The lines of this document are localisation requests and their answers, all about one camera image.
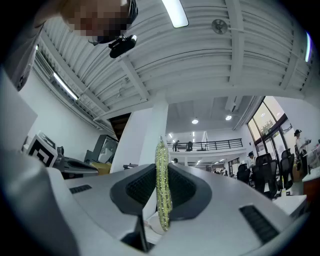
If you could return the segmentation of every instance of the ceiling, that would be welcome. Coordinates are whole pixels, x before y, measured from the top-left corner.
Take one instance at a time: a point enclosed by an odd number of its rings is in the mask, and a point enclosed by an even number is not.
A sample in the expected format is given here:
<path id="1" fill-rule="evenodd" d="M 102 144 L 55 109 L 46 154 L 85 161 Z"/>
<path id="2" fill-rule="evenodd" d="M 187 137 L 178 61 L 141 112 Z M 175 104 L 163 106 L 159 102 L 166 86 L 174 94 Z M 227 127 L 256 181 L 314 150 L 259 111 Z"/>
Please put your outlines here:
<path id="1" fill-rule="evenodd" d="M 245 113 L 251 96 L 213 97 L 170 104 L 166 123 L 167 133 L 184 133 L 215 129 L 233 129 Z M 235 104 L 233 112 L 230 102 Z"/>
<path id="2" fill-rule="evenodd" d="M 172 105 L 186 102 L 191 109 L 193 101 L 194 115 L 216 127 L 224 127 L 226 113 L 210 112 L 210 104 L 222 109 L 226 97 L 304 97 L 311 68 L 303 61 L 306 34 L 276 3 L 181 0 L 189 21 L 183 28 L 173 28 L 161 0 L 137 3 L 139 15 L 126 33 L 137 35 L 137 45 L 117 59 L 110 58 L 108 45 L 93 46 L 61 18 L 44 25 L 40 52 L 95 122 L 109 125 L 109 118 L 150 108 L 161 90 L 170 104 L 169 121 L 180 119 Z M 245 32 L 216 34 L 215 19 Z M 191 131 L 187 124 L 184 130 Z"/>

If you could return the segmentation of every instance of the black railing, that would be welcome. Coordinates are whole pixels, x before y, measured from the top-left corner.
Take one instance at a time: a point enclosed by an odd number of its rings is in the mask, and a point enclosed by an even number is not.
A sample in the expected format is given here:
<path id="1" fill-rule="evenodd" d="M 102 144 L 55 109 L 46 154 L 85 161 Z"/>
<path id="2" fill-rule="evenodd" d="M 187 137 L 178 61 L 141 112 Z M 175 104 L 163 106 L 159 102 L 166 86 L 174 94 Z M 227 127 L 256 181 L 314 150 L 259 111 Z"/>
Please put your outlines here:
<path id="1" fill-rule="evenodd" d="M 187 150 L 189 142 L 179 142 L 176 150 L 177 151 L 190 151 Z M 175 151 L 174 144 L 168 143 L 169 151 Z M 228 150 L 235 148 L 242 148 L 242 139 L 229 139 L 229 140 L 219 140 L 219 141 L 208 141 L 208 142 L 193 142 L 192 151 L 210 151 L 210 150 Z"/>

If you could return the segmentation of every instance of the white desk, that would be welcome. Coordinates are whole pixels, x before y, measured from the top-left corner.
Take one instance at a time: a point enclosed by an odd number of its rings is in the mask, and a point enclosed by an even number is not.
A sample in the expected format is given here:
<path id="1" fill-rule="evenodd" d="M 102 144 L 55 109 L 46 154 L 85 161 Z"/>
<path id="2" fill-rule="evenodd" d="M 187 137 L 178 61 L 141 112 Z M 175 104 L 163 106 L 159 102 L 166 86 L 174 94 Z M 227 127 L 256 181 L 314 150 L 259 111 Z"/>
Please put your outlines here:
<path id="1" fill-rule="evenodd" d="M 287 215 L 297 218 L 307 205 L 306 195 L 281 196 L 273 201 Z"/>
<path id="2" fill-rule="evenodd" d="M 320 166 L 317 168 L 314 168 L 310 171 L 310 174 L 307 174 L 302 182 L 308 182 L 308 181 L 312 181 L 314 179 L 320 178 Z"/>

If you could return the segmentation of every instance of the office chair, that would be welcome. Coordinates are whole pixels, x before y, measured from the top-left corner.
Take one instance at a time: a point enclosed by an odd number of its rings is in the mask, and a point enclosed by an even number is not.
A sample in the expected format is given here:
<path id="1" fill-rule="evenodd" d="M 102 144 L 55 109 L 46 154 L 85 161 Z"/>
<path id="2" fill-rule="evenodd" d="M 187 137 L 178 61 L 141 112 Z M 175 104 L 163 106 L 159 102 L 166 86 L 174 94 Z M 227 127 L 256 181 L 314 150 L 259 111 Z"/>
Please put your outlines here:
<path id="1" fill-rule="evenodd" d="M 246 184 L 249 184 L 250 169 L 247 168 L 247 164 L 240 164 L 238 172 L 236 173 L 237 180 L 240 180 Z"/>
<path id="2" fill-rule="evenodd" d="M 290 154 L 290 149 L 287 149 L 286 151 L 282 152 L 281 157 L 282 159 L 280 161 L 280 183 L 283 177 L 284 188 L 288 190 L 289 188 L 291 188 L 294 181 L 293 168 L 294 168 L 295 155 Z"/>
<path id="3" fill-rule="evenodd" d="M 276 179 L 277 164 L 277 160 L 272 160 L 271 155 L 268 153 L 257 157 L 256 166 L 252 168 L 255 189 L 270 199 L 278 191 Z M 269 185 L 269 192 L 265 193 L 266 183 Z"/>

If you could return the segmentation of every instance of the white pillar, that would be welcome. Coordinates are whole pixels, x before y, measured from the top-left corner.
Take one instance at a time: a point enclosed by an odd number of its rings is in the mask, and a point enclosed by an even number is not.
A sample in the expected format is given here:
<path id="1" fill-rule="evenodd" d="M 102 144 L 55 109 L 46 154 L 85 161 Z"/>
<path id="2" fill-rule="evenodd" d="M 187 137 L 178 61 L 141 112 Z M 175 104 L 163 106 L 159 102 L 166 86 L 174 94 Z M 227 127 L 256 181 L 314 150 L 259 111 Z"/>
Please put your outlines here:
<path id="1" fill-rule="evenodd" d="M 124 170 L 124 165 L 138 165 L 152 108 L 133 112 L 123 130 L 110 173 Z"/>
<path id="2" fill-rule="evenodd" d="M 154 164 L 156 147 L 160 142 L 160 136 L 166 140 L 166 127 L 168 117 L 168 102 L 166 92 L 159 91 L 156 94 L 151 116 L 148 120 L 147 131 L 144 137 L 139 165 Z"/>

